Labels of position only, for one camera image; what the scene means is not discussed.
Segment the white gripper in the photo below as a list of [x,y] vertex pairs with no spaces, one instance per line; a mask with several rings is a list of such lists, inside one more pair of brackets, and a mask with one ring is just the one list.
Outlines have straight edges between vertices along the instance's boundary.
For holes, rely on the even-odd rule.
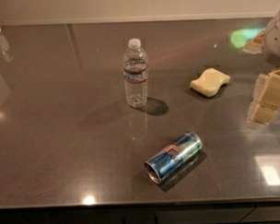
[[[262,38],[262,56],[266,63],[280,67],[280,9],[267,24]],[[280,69],[259,74],[247,118],[257,124],[270,123],[280,109]]]

